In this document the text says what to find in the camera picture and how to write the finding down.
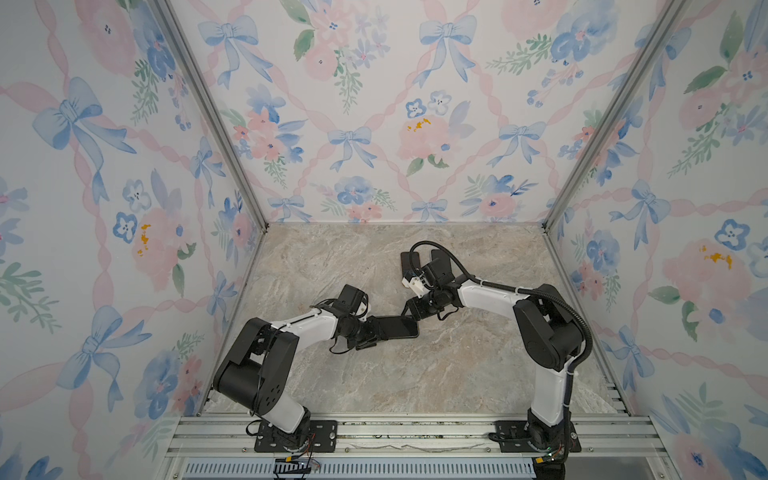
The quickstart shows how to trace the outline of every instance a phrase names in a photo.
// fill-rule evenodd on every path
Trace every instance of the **black phone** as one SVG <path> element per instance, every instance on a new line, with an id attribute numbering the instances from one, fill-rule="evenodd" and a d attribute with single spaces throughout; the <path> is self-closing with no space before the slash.
<path id="1" fill-rule="evenodd" d="M 422 261 L 419 257 L 419 252 L 413 252 L 413 266 L 416 268 L 422 267 Z M 400 254 L 400 268 L 402 269 L 402 277 L 409 282 L 414 276 L 416 276 L 416 272 L 414 272 L 413 268 L 411 268 L 408 252 L 402 252 Z"/>
<path id="2" fill-rule="evenodd" d="M 419 336 L 419 323 L 405 316 L 377 316 L 382 340 L 414 339 Z"/>

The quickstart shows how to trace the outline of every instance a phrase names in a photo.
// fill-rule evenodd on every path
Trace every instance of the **green leaf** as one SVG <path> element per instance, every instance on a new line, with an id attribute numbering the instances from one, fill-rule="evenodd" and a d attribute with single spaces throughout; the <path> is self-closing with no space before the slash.
<path id="1" fill-rule="evenodd" d="M 11 263 L 10 265 L 8 265 L 5 268 L 5 273 L 3 273 L 2 275 L 3 276 L 11 276 L 14 273 L 16 273 L 16 270 L 18 270 L 20 268 L 22 268 L 22 265 L 19 262 Z"/>
<path id="2" fill-rule="evenodd" d="M 701 88 L 709 87 L 714 82 L 717 81 L 718 78 L 722 77 L 723 74 L 727 70 L 725 67 L 716 66 L 712 67 L 709 70 L 702 71 L 696 77 L 691 81 L 691 83 L 688 84 L 688 87 L 683 92 L 684 94 L 690 93 L 692 91 L 699 90 Z"/>
<path id="3" fill-rule="evenodd" d="M 194 249 L 197 248 L 197 242 L 192 243 L 191 245 L 187 243 L 187 250 L 189 250 L 187 253 L 184 252 L 183 249 L 179 249 L 176 252 L 176 256 L 179 257 L 179 260 L 186 260 L 189 257 L 192 257 L 192 253 L 194 253 Z"/>
<path id="4" fill-rule="evenodd" d="M 673 286 L 660 286 L 649 292 L 648 296 L 667 305 L 672 305 L 680 299 L 680 292 Z"/>
<path id="5" fill-rule="evenodd" d="M 688 334 L 688 336 L 692 339 L 694 339 L 694 342 L 698 342 L 698 335 L 696 334 L 696 327 L 699 326 L 698 322 L 689 322 L 688 316 L 691 312 L 696 310 L 696 306 L 693 302 L 688 301 L 686 303 L 683 303 L 683 328 L 685 329 L 685 332 Z"/>
<path id="6" fill-rule="evenodd" d="M 423 166 L 424 166 L 423 158 L 414 158 L 411 164 L 408 166 L 408 172 L 406 173 L 406 177 L 410 177 L 417 171 L 421 170 Z"/>
<path id="7" fill-rule="evenodd" d="M 172 277 L 174 278 L 174 286 L 176 287 L 176 290 L 179 292 L 179 295 L 184 297 L 184 269 L 181 268 L 181 265 L 179 263 L 176 264 L 174 267 L 174 271 L 172 274 Z"/>
<path id="8" fill-rule="evenodd" d="M 310 23 L 310 16 L 306 13 L 306 8 L 301 5 L 300 0 L 280 0 L 280 4 L 286 9 L 291 20 L 299 23 Z"/>
<path id="9" fill-rule="evenodd" d="M 723 33 L 723 40 L 720 41 L 720 56 L 730 64 L 733 57 L 739 51 L 741 46 L 741 39 L 744 36 L 744 23 L 742 23 L 739 15 L 736 12 L 730 16 L 728 26 L 725 27 L 725 33 Z"/>
<path id="10" fill-rule="evenodd" d="M 315 31 L 305 30 L 299 33 L 296 41 L 293 43 L 293 56 L 299 61 L 315 45 Z"/>

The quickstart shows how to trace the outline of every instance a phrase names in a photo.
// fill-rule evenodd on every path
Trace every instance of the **blue flower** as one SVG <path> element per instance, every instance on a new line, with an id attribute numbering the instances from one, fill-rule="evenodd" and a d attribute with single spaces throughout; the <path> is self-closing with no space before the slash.
<path id="1" fill-rule="evenodd" d="M 768 413 L 765 413 L 763 410 L 757 409 L 751 405 L 745 405 L 744 408 L 749 410 L 750 413 L 754 415 L 754 417 L 750 419 L 750 423 L 768 428 Z"/>
<path id="2" fill-rule="evenodd" d="M 700 431 L 731 478 L 746 478 L 745 470 L 757 478 L 768 478 L 766 466 L 755 455 L 740 447 L 741 431 L 738 426 L 730 422 L 705 420 L 701 423 Z"/>
<path id="3" fill-rule="evenodd" d="M 587 256 L 592 260 L 594 271 L 602 273 L 603 276 L 613 275 L 621 258 L 619 243 L 608 230 L 598 230 L 587 243 Z"/>
<path id="4" fill-rule="evenodd" d="M 406 103 L 406 112 L 408 113 L 408 118 L 416 118 L 427 113 L 427 109 L 424 107 L 422 99 L 416 98 L 414 101 Z"/>
<path id="5" fill-rule="evenodd" d="M 224 199 L 224 210 L 219 210 L 219 220 L 221 220 L 221 225 L 225 230 L 232 229 L 232 222 L 239 211 L 240 209 L 237 208 L 237 205 L 232 204 L 229 197 Z"/>
<path id="6" fill-rule="evenodd" d="M 483 182 L 482 192 L 484 194 L 510 194 L 512 188 L 507 184 L 514 179 L 512 175 L 505 175 L 497 180 L 495 175 L 489 175 L 488 179 Z"/>
<path id="7" fill-rule="evenodd" d="M 768 237 L 763 238 L 762 243 L 750 243 L 746 254 L 752 260 L 750 262 L 752 274 L 757 278 L 768 278 Z"/>
<path id="8" fill-rule="evenodd" d="M 376 53 L 384 58 L 384 54 L 389 51 L 389 45 L 384 45 L 384 42 L 386 41 L 386 34 L 380 33 L 378 30 L 374 30 L 371 34 L 371 40 L 373 40 L 373 47 L 376 49 Z"/>
<path id="9" fill-rule="evenodd" d="M 731 250 L 744 250 L 746 236 L 750 234 L 750 226 L 745 223 L 736 223 L 733 218 L 725 220 L 723 226 L 715 233 L 715 240 Z"/>
<path id="10" fill-rule="evenodd" d="M 373 24 L 381 29 L 386 30 L 386 22 L 389 21 L 389 15 L 384 15 L 382 13 L 381 5 L 376 6 L 376 15 L 373 17 Z"/>
<path id="11" fill-rule="evenodd" d="M 139 386 L 134 391 L 136 418 L 148 416 L 155 420 L 163 415 L 168 407 L 168 396 L 179 383 L 180 367 L 178 354 L 168 350 L 162 350 L 149 362 Z"/>
<path id="12" fill-rule="evenodd" d="M 277 113 L 277 109 L 285 107 L 286 101 L 284 98 L 272 98 L 270 91 L 261 84 L 256 89 L 248 87 L 245 91 L 250 97 L 247 103 L 254 112 L 261 115 L 261 111 L 266 108 L 266 111 L 270 113 L 270 121 L 274 124 L 280 123 L 280 115 Z"/>
<path id="13" fill-rule="evenodd" d="M 366 28 L 371 26 L 371 22 L 368 22 L 368 15 L 356 13 L 355 25 L 357 25 L 357 28 L 355 28 L 355 33 L 362 33 L 363 37 L 368 36 L 368 32 L 366 31 Z"/>
<path id="14" fill-rule="evenodd" d="M 142 210 L 147 210 L 152 206 L 152 199 L 144 191 L 144 184 L 141 180 L 129 180 L 123 187 L 123 198 L 127 200 L 128 206 L 135 214 Z"/>
<path id="15" fill-rule="evenodd" d="M 370 40 L 366 40 L 366 43 L 363 44 L 362 40 L 358 39 L 355 55 L 357 55 L 355 65 L 358 67 L 365 65 L 366 68 L 371 68 L 371 60 L 376 60 L 376 56 L 372 53 Z"/>
<path id="16" fill-rule="evenodd" d="M 5 245 L 7 243 L 10 243 L 11 245 L 19 245 L 24 241 L 19 235 L 11 233 L 11 230 L 15 230 L 16 225 L 20 220 L 20 218 L 11 218 L 0 223 L 0 257 L 5 253 Z"/>
<path id="17" fill-rule="evenodd" d="M 146 3 L 131 10 L 134 39 L 139 50 L 146 54 L 154 73 L 165 80 L 166 74 L 176 70 L 176 61 L 165 43 L 165 37 Z"/>
<path id="18" fill-rule="evenodd" d="M 5 180 L 0 177 L 0 217 L 5 215 L 8 208 L 16 210 L 17 212 L 25 212 L 29 210 L 29 205 L 22 202 L 27 200 L 27 189 L 17 188 L 13 191 L 8 191 L 8 185 Z"/>
<path id="19" fill-rule="evenodd" d="M 47 455 L 36 461 L 32 467 L 29 468 L 25 480 L 56 480 L 56 478 L 64 472 L 64 469 L 62 467 L 51 468 L 51 470 L 46 473 L 46 470 L 48 470 L 48 462 L 50 461 L 51 457 Z"/>
<path id="20" fill-rule="evenodd" d="M 445 115 L 448 113 L 448 105 L 451 103 L 453 97 L 445 93 L 445 90 L 433 91 L 429 94 L 429 103 L 427 107 L 429 110 L 434 110 L 438 115 Z"/>
<path id="21" fill-rule="evenodd" d="M 725 129 L 725 135 L 728 137 L 733 137 L 734 147 L 736 147 L 739 142 L 741 142 L 742 138 L 746 138 L 747 140 L 755 139 L 755 133 L 751 129 L 761 127 L 763 124 L 763 119 L 766 117 L 766 112 L 758 115 L 757 112 L 759 110 L 760 106 L 756 105 L 755 108 L 753 108 L 750 113 L 746 115 L 737 114 L 736 127 L 729 127 Z"/>
<path id="22" fill-rule="evenodd" d="M 552 42 L 552 59 L 584 60 L 599 53 L 616 36 L 614 0 L 591 0 L 577 4 L 558 22 L 560 34 Z"/>
<path id="23" fill-rule="evenodd" d="M 130 243 L 134 241 L 138 224 L 139 222 L 136 219 L 136 215 L 126 215 L 123 212 L 120 212 L 118 213 L 114 227 L 112 227 L 112 233 L 117 238 L 123 239 L 125 243 Z"/>
<path id="24" fill-rule="evenodd" d="M 334 190 L 338 193 L 336 198 L 345 205 L 352 202 L 362 205 L 373 198 L 371 182 L 363 177 L 341 177 Z"/>

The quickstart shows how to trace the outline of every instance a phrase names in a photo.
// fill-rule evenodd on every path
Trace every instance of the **pink flower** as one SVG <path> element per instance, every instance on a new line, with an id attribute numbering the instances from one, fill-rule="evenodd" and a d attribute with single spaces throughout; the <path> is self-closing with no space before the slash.
<path id="1" fill-rule="evenodd" d="M 255 111 L 249 111 L 248 116 L 251 120 L 248 121 L 248 128 L 252 131 L 259 131 L 264 134 L 277 132 L 277 124 L 270 121 L 270 113 L 264 108 L 260 114 Z"/>
<path id="2" fill-rule="evenodd" d="M 723 92 L 718 88 L 702 88 L 680 107 L 680 125 L 686 130 L 706 124 L 720 110 Z"/>
<path id="3" fill-rule="evenodd" d="M 253 225 L 248 215 L 242 212 L 235 215 L 235 219 L 232 222 L 232 239 L 235 242 L 235 247 L 244 248 L 252 232 Z"/>
<path id="4" fill-rule="evenodd" d="M 730 101 L 742 104 L 755 90 L 768 86 L 768 53 L 765 45 L 742 51 L 730 62 L 730 71 L 721 81 Z"/>
<path id="5" fill-rule="evenodd" d="M 594 271 L 592 263 L 586 261 L 582 262 L 578 272 L 584 282 L 584 290 L 582 290 L 581 295 L 583 296 L 588 291 L 592 295 L 592 300 L 597 300 L 603 294 L 603 276 Z"/>
<path id="6" fill-rule="evenodd" d="M 502 22 L 522 43 L 554 25 L 567 6 L 568 0 L 507 0 L 502 7 Z"/>
<path id="7" fill-rule="evenodd" d="M 283 142 L 277 140 L 274 131 L 262 131 L 256 135 L 256 144 L 250 149 L 253 158 L 275 161 L 283 153 Z"/>
<path id="8" fill-rule="evenodd" d="M 114 74 L 133 77 L 136 42 L 125 10 L 109 0 L 75 0 L 74 7 L 96 61 Z"/>
<path id="9" fill-rule="evenodd" d="M 662 271 L 677 287 L 680 298 L 696 306 L 688 321 L 698 322 L 698 335 L 708 340 L 719 335 L 727 342 L 734 341 L 731 330 L 746 323 L 735 313 L 736 306 L 752 291 L 752 277 L 739 257 L 702 239 L 689 242 L 677 258 L 665 260 Z"/>
<path id="10" fill-rule="evenodd" d="M 185 405 L 187 403 L 187 400 L 189 398 L 190 398 L 190 391 L 186 390 L 186 389 L 183 389 L 181 387 L 181 385 L 179 385 L 179 387 L 174 392 L 174 397 L 173 397 L 174 406 L 173 406 L 173 410 L 177 410 L 179 412 L 183 412 L 184 411 L 184 407 L 185 407 Z"/>
<path id="11" fill-rule="evenodd" d="M 515 212 L 517 204 L 509 194 L 493 194 L 482 201 L 480 211 L 485 217 L 508 217 Z"/>
<path id="12" fill-rule="evenodd" d="M 586 144 L 589 141 L 589 139 L 592 138 L 593 133 L 594 133 L 594 127 L 582 127 L 581 133 L 576 135 L 574 137 L 574 140 L 581 140 Z"/>
<path id="13" fill-rule="evenodd" d="M 673 451 L 677 467 L 686 480 L 724 480 L 730 477 L 717 455 L 692 435 L 675 435 Z"/>
<path id="14" fill-rule="evenodd" d="M 192 229 L 188 228 L 189 220 L 182 217 L 179 211 L 168 215 L 162 208 L 153 208 L 141 219 L 139 227 L 146 235 L 157 238 L 176 250 L 187 250 L 187 244 L 192 243 Z"/>
<path id="15" fill-rule="evenodd" d="M 427 115 L 404 123 L 397 154 L 408 161 L 414 158 L 426 161 L 429 155 L 434 154 L 437 157 L 435 161 L 439 161 L 457 150 L 451 142 L 448 123 L 435 115 Z"/>
<path id="16" fill-rule="evenodd" d="M 349 218 L 360 223 L 368 223 L 369 220 L 382 217 L 382 208 L 373 202 L 365 202 L 362 205 L 352 205 L 346 210 Z"/>
<path id="17" fill-rule="evenodd" d="M 233 135 L 233 138 L 236 141 L 240 140 L 250 140 L 250 137 L 248 136 L 248 129 L 245 127 L 241 127 L 240 125 L 237 125 L 236 127 L 233 127 L 235 129 L 235 135 Z"/>
<path id="18" fill-rule="evenodd" d="M 179 372 L 179 388 L 191 389 L 197 381 L 197 372 L 203 365 L 203 360 L 197 358 L 197 355 L 190 355 L 190 358 L 182 365 Z"/>
<path id="19" fill-rule="evenodd" d="M 304 68 L 306 73 L 315 80 L 328 80 L 333 76 L 337 66 L 336 54 L 328 45 L 316 45 L 306 53 Z"/>
<path id="20" fill-rule="evenodd" d="M 315 40 L 336 47 L 349 45 L 349 30 L 353 26 L 352 12 L 344 12 L 342 0 L 336 0 L 333 7 L 325 2 L 317 3 L 319 11 L 310 13 L 312 26 L 317 29 Z"/>

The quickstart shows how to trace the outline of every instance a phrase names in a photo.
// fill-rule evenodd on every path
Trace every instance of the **blue bow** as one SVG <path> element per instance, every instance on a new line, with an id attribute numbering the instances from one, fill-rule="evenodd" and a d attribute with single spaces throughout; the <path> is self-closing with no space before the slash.
<path id="1" fill-rule="evenodd" d="M 654 24 L 645 25 L 640 29 L 640 33 L 637 34 L 637 38 L 634 41 L 635 47 L 643 48 L 645 46 L 645 44 L 648 42 L 648 37 L 650 36 L 650 31 L 652 30 L 653 26 Z M 677 56 L 680 54 L 680 51 L 682 51 L 685 45 L 688 43 L 688 40 L 690 40 L 690 28 L 681 28 L 680 30 L 674 32 L 670 37 L 670 40 L 664 46 L 664 51 L 667 53 L 667 57 L 670 60 L 677 58 Z M 648 101 L 653 100 L 656 87 L 665 86 L 667 86 L 667 81 L 664 80 L 664 64 L 662 63 L 662 57 L 660 56 L 654 65 L 653 73 L 650 75 Z"/>
<path id="2" fill-rule="evenodd" d="M 634 362 L 631 360 L 627 361 L 627 366 L 624 368 L 624 378 L 622 383 L 625 389 L 627 386 L 630 386 L 636 392 L 637 388 L 634 384 L 633 366 L 637 368 L 637 373 L 643 378 L 653 375 L 656 369 L 648 357 L 643 355 L 640 351 L 640 347 L 635 344 L 634 336 L 628 326 L 624 325 L 619 329 L 619 338 L 621 338 L 621 342 L 626 346 L 613 350 L 610 345 L 603 342 L 603 348 L 605 348 L 606 352 L 613 353 L 619 360 L 627 358 L 629 354 L 632 353 Z"/>
<path id="3" fill-rule="evenodd" d="M 503 155 L 493 157 L 487 163 L 487 165 L 495 167 L 496 164 L 502 160 L 502 158 L 512 155 L 518 149 L 518 144 L 521 145 L 520 149 L 523 152 L 523 157 L 525 157 L 525 160 L 527 160 L 528 163 L 533 163 L 533 159 L 531 157 L 533 155 L 538 155 L 539 152 L 531 145 L 528 145 L 528 139 L 530 138 L 531 140 L 538 140 L 544 134 L 544 129 L 546 127 L 547 124 L 543 121 L 537 121 L 530 127 L 518 127 L 517 125 L 505 125 L 504 127 L 501 127 L 498 131 L 498 137 L 502 140 L 511 138 L 512 141 L 509 142 L 509 147 Z"/>
<path id="4" fill-rule="evenodd" d="M 205 137 L 200 138 L 200 150 L 197 151 L 197 155 L 190 159 L 190 172 L 195 178 L 200 178 L 200 174 L 203 174 L 205 180 L 208 182 L 208 207 L 211 208 L 214 205 L 214 179 L 211 177 L 210 172 L 214 172 L 219 177 L 226 177 L 227 175 L 221 170 L 222 163 L 212 164 L 209 162 L 209 158 L 214 155 L 214 151 L 210 148 L 210 143 Z"/>
<path id="5" fill-rule="evenodd" d="M 69 143 L 69 132 L 74 132 L 74 137 L 78 139 L 83 150 L 96 167 L 96 173 L 91 182 L 91 190 L 96 204 L 98 204 L 99 198 L 109 201 L 107 190 L 104 188 L 104 181 L 101 179 L 104 155 L 101 154 L 101 149 L 94 138 L 80 128 L 77 123 L 80 122 L 92 134 L 118 150 L 127 151 L 129 154 L 136 153 L 136 150 L 123 142 L 125 140 L 124 128 L 99 127 L 85 120 L 88 117 L 98 117 L 102 113 L 101 104 L 91 87 L 82 78 L 75 77 L 69 82 L 67 99 L 61 103 L 59 108 L 46 108 L 32 122 L 32 127 L 38 132 L 38 135 L 56 150 L 63 150 Z"/>
<path id="6" fill-rule="evenodd" d="M 625 214 L 621 212 L 609 213 L 611 215 L 611 221 L 620 218 L 633 220 L 637 215 L 640 215 L 640 220 L 637 222 L 637 229 L 634 231 L 634 249 L 637 250 L 637 245 L 640 244 L 640 240 L 643 240 L 643 243 L 648 244 L 648 233 L 645 228 L 648 214 L 650 213 L 650 219 L 654 223 L 659 223 L 670 214 L 672 207 L 668 201 L 656 198 L 656 195 L 653 195 L 650 192 L 650 187 L 645 180 L 638 180 L 634 183 L 634 186 L 632 187 L 632 197 L 639 200 L 639 202 L 632 207 L 632 210 L 629 210 Z"/>
<path id="7" fill-rule="evenodd" d="M 227 52 L 227 59 L 230 61 L 230 69 L 219 75 L 217 84 L 224 85 L 227 89 L 230 87 L 230 76 L 232 72 L 240 68 L 240 56 L 237 51 L 240 51 L 242 56 L 250 63 L 250 66 L 259 74 L 266 78 L 268 81 L 272 81 L 270 74 L 266 70 L 272 67 L 272 64 L 262 58 L 257 57 L 245 48 L 241 42 L 245 42 L 249 45 L 259 44 L 259 35 L 256 32 L 256 24 L 253 23 L 253 19 L 246 15 L 241 15 L 232 23 L 224 23 L 222 25 L 216 22 L 202 22 L 197 26 L 200 30 L 200 34 L 203 35 L 203 40 L 215 47 L 224 42 L 224 50 Z M 237 40 L 235 45 L 232 45 L 230 39 Z"/>
<path id="8" fill-rule="evenodd" d="M 122 323 L 123 319 L 120 313 L 111 306 L 103 306 L 96 310 L 91 324 L 91 335 L 85 339 L 81 351 L 71 356 L 64 364 L 64 368 L 61 369 L 56 380 L 56 385 L 67 390 L 78 388 L 88 378 L 88 373 L 91 371 L 91 360 L 93 360 L 97 366 L 112 377 L 112 385 L 107 394 L 107 408 L 111 412 L 114 403 L 123 399 L 117 380 L 120 360 L 112 353 L 96 353 L 97 350 L 136 345 L 152 336 L 151 333 L 141 332 L 141 329 L 144 328 L 144 321 L 141 320 L 131 331 L 116 339 L 108 339 Z"/>
<path id="9" fill-rule="evenodd" d="M 376 155 L 369 154 L 365 150 L 363 150 L 362 147 L 360 147 L 359 144 L 368 145 L 371 143 L 371 129 L 368 127 L 360 127 L 355 131 L 341 131 L 341 130 L 334 130 L 328 132 L 328 141 L 331 143 L 331 145 L 338 145 L 338 144 L 344 144 L 344 156 L 341 160 L 337 162 L 333 162 L 333 165 L 331 165 L 331 170 L 339 171 L 341 168 L 341 164 L 352 158 L 352 147 L 355 148 L 355 151 L 360 156 L 360 159 L 366 164 L 368 164 L 369 167 L 373 168 L 373 163 L 371 163 L 371 160 L 376 158 Z"/>
<path id="10" fill-rule="evenodd" d="M 472 15 L 467 15 L 461 18 L 456 23 L 442 24 L 437 21 L 424 22 L 419 26 L 419 38 L 422 45 L 431 45 L 438 42 L 437 50 L 435 50 L 435 61 L 432 63 L 432 68 L 424 70 L 416 78 L 413 83 L 418 83 L 419 87 L 424 86 L 424 82 L 427 81 L 429 74 L 442 67 L 445 63 L 445 39 L 449 38 L 453 41 L 457 41 L 464 45 L 472 43 L 472 39 L 475 37 L 475 29 L 478 26 L 477 19 Z M 448 42 L 448 49 L 451 51 L 451 59 L 453 60 L 453 68 L 458 72 L 458 76 L 462 80 L 467 81 L 467 68 L 475 66 L 473 61 L 469 61 L 460 51 L 458 47 L 452 41 Z"/>
<path id="11" fill-rule="evenodd" d="M 565 223 L 570 223 L 571 220 L 573 220 L 574 215 L 574 209 L 571 207 L 566 208 L 565 212 L 563 212 L 563 217 L 558 222 L 558 240 L 560 240 L 562 237 L 565 237 L 565 226 L 563 224 L 563 220 L 565 220 Z"/>
<path id="12" fill-rule="evenodd" d="M 445 199 L 437 200 L 436 202 L 413 202 L 411 204 L 411 210 L 415 212 L 422 212 L 422 219 L 419 220 L 419 222 L 426 222 L 429 219 L 429 215 L 431 214 L 435 219 L 435 222 L 441 223 L 447 222 L 448 219 L 438 212 L 444 212 L 447 206 L 448 201 Z"/>
<path id="13" fill-rule="evenodd" d="M 227 277 L 224 276 L 224 272 L 219 270 L 219 273 L 216 274 L 216 288 L 214 289 L 214 294 L 210 296 L 210 300 L 208 300 L 208 307 L 206 308 L 208 315 L 215 314 L 217 307 L 219 310 L 221 310 L 222 333 L 227 332 L 227 304 L 224 302 L 224 297 L 237 295 L 237 291 L 235 290 L 235 282 L 232 282 L 232 285 L 225 289 L 224 287 L 226 285 Z"/>
<path id="14" fill-rule="evenodd" d="M 309 223 L 312 215 L 305 214 L 300 208 L 304 207 L 304 197 L 301 195 L 293 195 L 291 198 L 276 198 L 270 197 L 266 199 L 267 203 L 275 208 L 283 208 L 283 218 L 278 219 L 278 222 L 284 222 L 286 218 L 290 218 L 291 213 L 296 214 L 298 218 Z"/>

